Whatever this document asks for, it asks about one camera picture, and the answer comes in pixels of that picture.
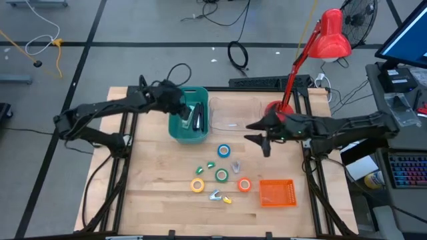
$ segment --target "yellow cable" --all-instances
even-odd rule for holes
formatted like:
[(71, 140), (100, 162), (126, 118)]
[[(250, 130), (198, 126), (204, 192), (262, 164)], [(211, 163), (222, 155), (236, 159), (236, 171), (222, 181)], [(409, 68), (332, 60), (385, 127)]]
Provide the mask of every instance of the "yellow cable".
[[(27, 56), (33, 63), (37, 62), (37, 60), (34, 57), (28, 55), (24, 50), (22, 50), (22, 48), (20, 46), (18, 46), (18, 44), (16, 44), (12, 39), (10, 39), (2, 30), (0, 30), (0, 35), (4, 36), (4, 38), (6, 38), (6, 40), (8, 40), (8, 42), (12, 43), (13, 46), (15, 46), (20, 52), (22, 52), (22, 54)], [(61, 43), (62, 42), (63, 42), (62, 39), (56, 39), (54, 42), (52, 42), (52, 44), (58, 46), (58, 48), (59, 48), (59, 54), (58, 54), (58, 58), (56, 60), (56, 66), (57, 66), (57, 69), (59, 72), (59, 78), (62, 78), (62, 72), (59, 69), (59, 59), (61, 58)], [(58, 75), (50, 72), (49, 70), (45, 69), (43, 66), (41, 66), (41, 70), (44, 73), (51, 75), (52, 77), (58, 78)]]
[(314, 13), (314, 10), (316, 9), (316, 5), (317, 4), (318, 4), (318, 0), (314, 0), (314, 4), (313, 4), (313, 7), (312, 7), (312, 10), (310, 11), (310, 16), (308, 17), (308, 21), (306, 22), (306, 26), (304, 27), (304, 31), (302, 32), (302, 35), (301, 35), (301, 38), (300, 38), (300, 42), (298, 43), (298, 48), (297, 48), (296, 54), (295, 54), (295, 60), (298, 58), (298, 53), (300, 52), (300, 46), (301, 46), (302, 39), (306, 35), (306, 31), (307, 31), (308, 25), (312, 21), (313, 13)]

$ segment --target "yellow tape roll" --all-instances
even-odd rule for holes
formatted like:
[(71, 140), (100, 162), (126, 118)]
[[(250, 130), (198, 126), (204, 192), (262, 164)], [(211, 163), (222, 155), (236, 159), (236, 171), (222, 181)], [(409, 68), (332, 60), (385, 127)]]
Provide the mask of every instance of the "yellow tape roll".
[[(200, 188), (196, 189), (194, 187), (195, 183), (200, 183)], [(197, 177), (197, 178), (193, 179), (193, 181), (191, 181), (191, 183), (189, 184), (189, 186), (191, 187), (191, 190), (193, 192), (200, 193), (205, 188), (205, 182), (203, 182), (203, 180), (201, 180), (201, 178)]]

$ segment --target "white wire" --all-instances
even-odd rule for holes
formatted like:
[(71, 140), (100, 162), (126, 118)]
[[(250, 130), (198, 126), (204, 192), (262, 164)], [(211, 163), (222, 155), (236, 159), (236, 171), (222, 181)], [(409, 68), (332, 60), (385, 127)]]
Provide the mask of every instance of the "white wire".
[[(58, 38), (58, 36), (59, 36), (59, 32), (61, 31), (61, 29), (59, 28), (59, 26), (58, 26), (58, 25), (56, 25), (56, 24), (52, 23), (51, 21), (47, 20), (46, 18), (44, 18), (44, 17), (40, 16), (40, 15), (39, 15), (35, 10), (34, 10), (34, 8), (29, 4), (28, 0), (25, 0), (25, 2), (28, 4), (28, 7), (32, 10), (32, 12), (33, 12), (34, 14), (36, 14), (36, 15), (37, 15), (38, 17), (40, 17), (42, 20), (44, 20), (44, 21), (46, 21), (46, 22), (48, 22), (48, 23), (50, 23), (50, 24), (54, 25), (56, 28), (58, 28), (58, 33), (56, 34), (56, 36), (55, 36), (55, 37), (52, 37), (51, 35), (48, 35), (48, 34), (40, 35), (40, 36), (38, 36), (38, 37), (34, 38), (33, 40), (29, 41), (29, 42), (25, 45), (25, 52), (26, 52), (28, 55), (30, 55), (30, 56), (34, 56), (34, 55), (37, 55), (37, 54), (39, 54), (39, 53), (43, 52), (44, 50), (46, 50), (46, 48), (47, 48), (50, 44), (52, 44), (52, 42), (53, 42), (54, 40), (56, 40), (56, 38)], [(42, 48), (42, 50), (40, 50), (40, 51), (38, 51), (38, 52), (36, 52), (36, 53), (29, 53), (29, 52), (28, 52), (28, 46), (29, 46), (30, 44), (32, 44), (32, 42), (34, 42), (34, 41), (36, 41), (36, 40), (38, 40), (38, 39), (40, 39), (40, 38), (42, 38), (42, 37), (49, 37), (49, 38), (51, 39), (50, 43), (48, 43), (44, 48)]]
[[(331, 82), (329, 81), (329, 79), (328, 79), (328, 77), (327, 76), (325, 76), (325, 77), (323, 77), (324, 79), (326, 79), (326, 81), (328, 82), (328, 85), (329, 85), (329, 88), (331, 89), (332, 88), (332, 86), (331, 86)], [(315, 79), (314, 80), (314, 85), (316, 86), (316, 88), (319, 88), (320, 86), (318, 86), (317, 85), (317, 81), (320, 81), (320, 84), (322, 84), (322, 81), (323, 81), (323, 79)], [(328, 102), (330, 103), (331, 102), (331, 100), (332, 100), (332, 94), (331, 93), (329, 93), (329, 99), (328, 99)]]

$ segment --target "lamp arm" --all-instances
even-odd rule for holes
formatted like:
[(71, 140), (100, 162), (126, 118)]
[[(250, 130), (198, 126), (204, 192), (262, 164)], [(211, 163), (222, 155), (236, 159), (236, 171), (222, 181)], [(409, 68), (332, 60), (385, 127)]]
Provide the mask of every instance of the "lamp arm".
[(286, 85), (285, 94), (283, 96), (282, 104), (279, 109), (289, 104), (291, 90), (292, 90), (292, 86), (294, 85), (295, 76), (297, 75), (304, 61), (308, 58), (308, 51), (312, 47), (314, 41), (317, 39), (319, 34), (320, 34), (320, 20), (316, 23), (316, 26), (314, 27), (314, 31), (310, 36), (310, 38), (308, 39), (308, 42), (304, 47), (304, 50), (292, 65), (292, 70), (288, 77), (288, 84)]

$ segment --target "orange tape roll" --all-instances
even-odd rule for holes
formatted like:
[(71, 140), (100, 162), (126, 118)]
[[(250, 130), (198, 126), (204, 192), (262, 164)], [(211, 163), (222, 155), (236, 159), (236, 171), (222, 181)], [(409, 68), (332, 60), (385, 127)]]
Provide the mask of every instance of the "orange tape roll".
[[(246, 183), (248, 186), (247, 187), (243, 187), (242, 183)], [(238, 188), (242, 192), (248, 192), (251, 189), (251, 187), (252, 187), (252, 183), (251, 183), (251, 181), (247, 177), (242, 177), (238, 181)]]
[[(195, 183), (200, 183), (200, 188), (196, 189), (194, 187)], [(191, 181), (191, 183), (189, 184), (189, 186), (191, 187), (191, 190), (193, 192), (200, 193), (205, 188), (205, 183), (203, 182), (203, 180), (201, 180), (200, 178), (197, 177), (197, 178), (193, 179), (193, 181)]]

